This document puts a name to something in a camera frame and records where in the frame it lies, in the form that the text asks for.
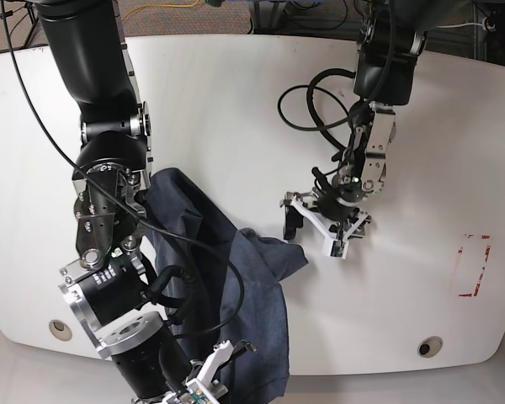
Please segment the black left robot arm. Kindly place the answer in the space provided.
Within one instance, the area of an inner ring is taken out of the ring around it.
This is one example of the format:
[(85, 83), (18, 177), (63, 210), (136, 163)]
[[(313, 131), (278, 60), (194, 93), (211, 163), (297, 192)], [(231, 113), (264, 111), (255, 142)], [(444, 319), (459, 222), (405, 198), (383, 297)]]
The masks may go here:
[[(280, 203), (286, 241), (294, 240), (309, 221), (323, 236), (323, 254), (346, 258), (350, 241), (364, 237), (371, 217), (359, 206), (384, 188), (386, 150), (396, 134), (394, 108), (409, 102), (425, 41), (424, 34), (398, 22), (394, 2), (374, 2), (364, 16), (356, 69), (326, 69), (303, 86), (314, 123), (309, 130), (336, 148), (332, 160), (337, 166), (330, 172), (314, 167), (311, 191), (286, 193)], [(314, 101), (329, 77), (353, 80), (359, 98), (343, 108), (344, 118), (331, 124), (320, 117)]]

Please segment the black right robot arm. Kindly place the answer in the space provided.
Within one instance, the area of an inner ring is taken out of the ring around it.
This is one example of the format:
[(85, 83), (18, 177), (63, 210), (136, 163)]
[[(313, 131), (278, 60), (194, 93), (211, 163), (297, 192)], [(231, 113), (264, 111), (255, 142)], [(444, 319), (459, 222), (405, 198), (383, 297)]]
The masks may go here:
[(61, 292), (98, 354), (139, 403), (217, 403), (216, 374), (246, 342), (224, 341), (203, 361), (186, 357), (172, 326), (209, 299), (184, 238), (156, 223), (144, 196), (152, 180), (151, 127), (111, 1), (35, 4), (62, 80), (81, 111), (72, 161), (77, 260)]

